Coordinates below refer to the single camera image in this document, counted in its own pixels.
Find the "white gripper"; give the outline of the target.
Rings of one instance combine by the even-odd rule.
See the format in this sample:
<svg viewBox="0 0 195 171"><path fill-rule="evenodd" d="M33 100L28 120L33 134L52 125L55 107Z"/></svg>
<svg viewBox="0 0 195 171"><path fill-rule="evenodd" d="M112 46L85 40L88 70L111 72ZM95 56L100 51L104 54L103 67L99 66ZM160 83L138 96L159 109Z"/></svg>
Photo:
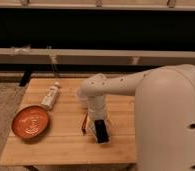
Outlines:
<svg viewBox="0 0 195 171"><path fill-rule="evenodd" d="M104 96L95 96L88 99L88 115L91 120L104 120L106 118L106 102ZM87 130L95 137L94 122L88 121Z"/></svg>

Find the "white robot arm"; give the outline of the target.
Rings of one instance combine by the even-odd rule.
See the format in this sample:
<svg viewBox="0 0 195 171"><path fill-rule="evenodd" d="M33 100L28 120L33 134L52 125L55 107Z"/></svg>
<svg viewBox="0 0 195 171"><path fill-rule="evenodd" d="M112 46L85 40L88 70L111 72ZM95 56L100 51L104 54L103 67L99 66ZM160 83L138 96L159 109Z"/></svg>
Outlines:
<svg viewBox="0 0 195 171"><path fill-rule="evenodd" d="M195 66L164 66L84 80L77 96L92 122L107 117L105 96L135 98L138 171L195 171Z"/></svg>

